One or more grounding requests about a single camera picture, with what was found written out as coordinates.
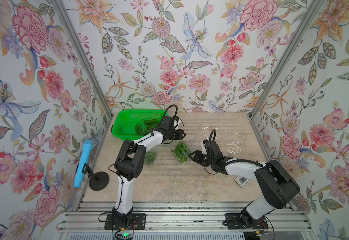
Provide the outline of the green peppers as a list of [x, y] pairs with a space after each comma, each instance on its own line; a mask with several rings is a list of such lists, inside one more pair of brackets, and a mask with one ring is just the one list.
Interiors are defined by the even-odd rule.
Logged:
[[143, 120], [143, 123], [138, 123], [135, 126], [135, 131], [138, 136], [145, 136], [148, 135], [152, 130], [154, 130], [158, 125], [160, 121], [156, 119], [151, 120]]

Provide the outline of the clear clamshell container front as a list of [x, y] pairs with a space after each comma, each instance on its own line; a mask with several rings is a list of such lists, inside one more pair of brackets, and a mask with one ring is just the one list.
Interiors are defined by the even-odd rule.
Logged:
[[190, 150], [184, 142], [179, 142], [172, 152], [180, 164], [185, 163], [189, 159]]

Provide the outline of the clear clamshell container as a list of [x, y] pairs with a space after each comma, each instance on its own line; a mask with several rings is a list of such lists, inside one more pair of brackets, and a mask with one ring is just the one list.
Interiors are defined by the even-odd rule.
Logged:
[[245, 143], [245, 135], [242, 133], [233, 130], [204, 126], [194, 133], [189, 140], [193, 149], [200, 150], [202, 142], [204, 140], [209, 140], [209, 136], [213, 130], [216, 130], [216, 133], [212, 135], [212, 140], [215, 140], [224, 154], [239, 154], [247, 147], [247, 144]]
[[184, 142], [179, 142], [172, 152], [180, 164], [185, 163], [189, 159], [190, 150]]
[[144, 164], [150, 166], [154, 163], [157, 153], [154, 151], [148, 151], [145, 155]]

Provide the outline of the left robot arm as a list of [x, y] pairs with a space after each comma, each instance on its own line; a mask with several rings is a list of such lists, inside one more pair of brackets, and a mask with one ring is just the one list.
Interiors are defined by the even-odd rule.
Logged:
[[135, 180], [144, 167], [146, 153], [166, 141], [179, 141], [185, 137], [180, 117], [164, 115], [157, 128], [147, 135], [131, 141], [125, 140], [116, 158], [114, 167], [119, 177], [117, 203], [112, 210], [112, 218], [123, 228], [132, 222], [133, 192]]

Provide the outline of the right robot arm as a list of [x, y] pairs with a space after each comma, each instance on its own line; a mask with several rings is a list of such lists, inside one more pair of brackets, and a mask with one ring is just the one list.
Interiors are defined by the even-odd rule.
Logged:
[[194, 151], [190, 159], [210, 167], [217, 174], [241, 176], [257, 181], [262, 195], [247, 205], [238, 217], [245, 229], [253, 229], [256, 222], [276, 209], [283, 209], [300, 193], [300, 187], [284, 167], [275, 160], [266, 163], [226, 157], [215, 141], [202, 142], [202, 150]]

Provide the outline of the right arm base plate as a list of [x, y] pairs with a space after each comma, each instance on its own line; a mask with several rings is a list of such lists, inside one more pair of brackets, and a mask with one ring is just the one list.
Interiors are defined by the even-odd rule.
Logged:
[[268, 224], [265, 217], [255, 220], [250, 216], [241, 213], [227, 213], [224, 215], [225, 220], [222, 224], [228, 227], [229, 230], [259, 230], [264, 231], [268, 229]]

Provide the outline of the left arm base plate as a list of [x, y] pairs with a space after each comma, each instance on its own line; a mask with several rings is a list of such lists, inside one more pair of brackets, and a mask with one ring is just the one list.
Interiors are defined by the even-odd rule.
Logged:
[[105, 230], [144, 230], [147, 222], [146, 214], [108, 214], [105, 221]]

